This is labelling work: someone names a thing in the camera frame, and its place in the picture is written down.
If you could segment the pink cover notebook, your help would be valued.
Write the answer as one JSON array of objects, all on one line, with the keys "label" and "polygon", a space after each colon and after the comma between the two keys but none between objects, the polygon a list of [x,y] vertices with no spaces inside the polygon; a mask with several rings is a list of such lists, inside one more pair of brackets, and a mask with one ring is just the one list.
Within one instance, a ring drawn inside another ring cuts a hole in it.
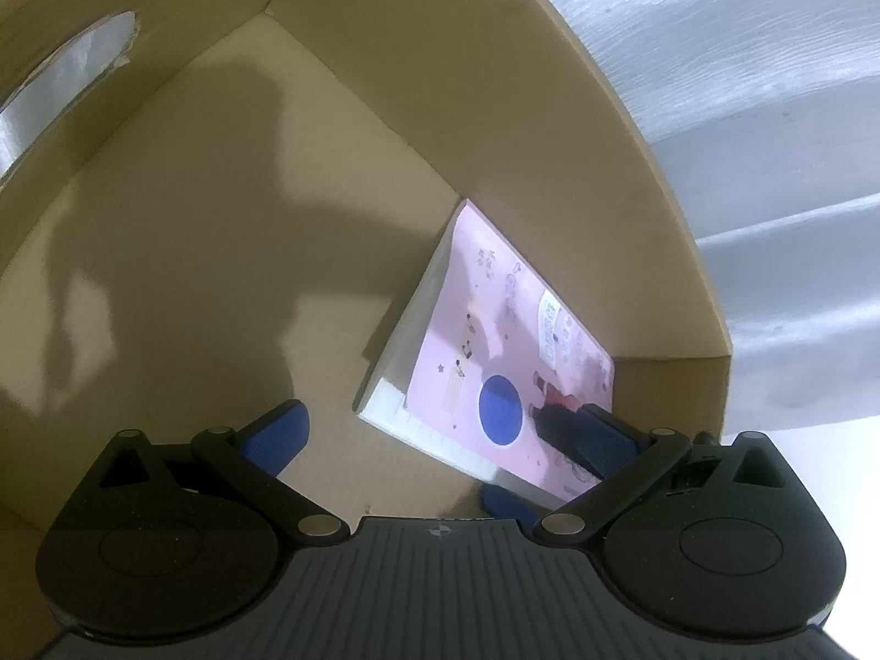
[{"label": "pink cover notebook", "polygon": [[613,402],[614,363],[471,201],[456,208],[365,383],[364,422],[544,508],[597,475],[543,441],[547,404]]}]

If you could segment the brown cardboard box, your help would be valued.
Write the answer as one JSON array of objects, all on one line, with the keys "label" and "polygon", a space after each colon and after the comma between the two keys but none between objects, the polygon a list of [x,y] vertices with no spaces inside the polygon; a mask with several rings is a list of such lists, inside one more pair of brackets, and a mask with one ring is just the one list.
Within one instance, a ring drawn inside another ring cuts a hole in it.
[{"label": "brown cardboard box", "polygon": [[465,481],[354,401],[470,200],[618,362],[640,426],[722,423],[729,337],[645,139],[547,0],[2,0],[12,101],[133,34],[2,179],[2,502],[42,541],[109,441],[303,399],[280,491],[354,534],[165,658],[674,658],[582,554],[455,523]]}]

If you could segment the white curtain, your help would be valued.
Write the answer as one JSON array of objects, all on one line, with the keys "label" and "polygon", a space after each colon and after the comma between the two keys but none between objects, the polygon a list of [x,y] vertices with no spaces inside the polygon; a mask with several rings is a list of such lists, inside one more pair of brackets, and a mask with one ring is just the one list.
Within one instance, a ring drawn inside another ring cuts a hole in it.
[{"label": "white curtain", "polygon": [[729,422],[878,410],[878,0],[552,0],[708,256]]}]

